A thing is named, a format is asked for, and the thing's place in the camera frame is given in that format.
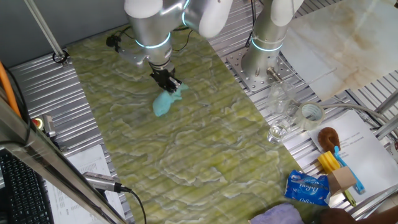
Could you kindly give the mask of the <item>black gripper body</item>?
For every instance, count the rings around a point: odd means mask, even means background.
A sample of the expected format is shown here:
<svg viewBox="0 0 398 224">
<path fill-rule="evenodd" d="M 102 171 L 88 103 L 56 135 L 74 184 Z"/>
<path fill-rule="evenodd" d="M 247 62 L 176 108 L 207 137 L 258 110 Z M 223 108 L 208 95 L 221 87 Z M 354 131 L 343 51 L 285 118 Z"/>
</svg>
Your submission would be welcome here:
<svg viewBox="0 0 398 224">
<path fill-rule="evenodd" d="M 175 76 L 175 67 L 172 63 L 168 63 L 164 66 L 154 65 L 152 63 L 150 63 L 149 65 L 152 69 L 152 73 L 150 76 L 155 80 L 158 86 L 165 82 L 171 82 L 169 80 L 169 77 Z"/>
</svg>

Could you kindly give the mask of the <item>person's right hand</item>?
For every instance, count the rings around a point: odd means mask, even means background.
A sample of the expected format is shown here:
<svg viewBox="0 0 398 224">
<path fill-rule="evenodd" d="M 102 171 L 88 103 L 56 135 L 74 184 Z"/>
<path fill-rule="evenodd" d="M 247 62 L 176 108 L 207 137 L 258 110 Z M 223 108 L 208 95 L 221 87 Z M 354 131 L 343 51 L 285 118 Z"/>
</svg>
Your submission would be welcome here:
<svg viewBox="0 0 398 224">
<path fill-rule="evenodd" d="M 345 210 L 329 208 L 320 213 L 320 224 L 356 224 L 356 220 Z"/>
</svg>

